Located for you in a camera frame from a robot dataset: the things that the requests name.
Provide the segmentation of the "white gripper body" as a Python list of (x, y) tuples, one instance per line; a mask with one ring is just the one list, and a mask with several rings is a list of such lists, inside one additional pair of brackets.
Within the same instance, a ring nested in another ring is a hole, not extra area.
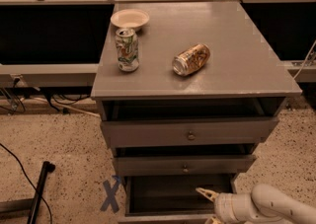
[(249, 193), (221, 193), (214, 201), (217, 218), (224, 223), (252, 221), (256, 209)]

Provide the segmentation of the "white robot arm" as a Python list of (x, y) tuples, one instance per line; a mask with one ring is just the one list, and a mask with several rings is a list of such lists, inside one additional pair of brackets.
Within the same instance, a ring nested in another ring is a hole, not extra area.
[(255, 185), (249, 193), (196, 191), (214, 205), (214, 217), (205, 224), (316, 224), (316, 208), (293, 199), (267, 184)]

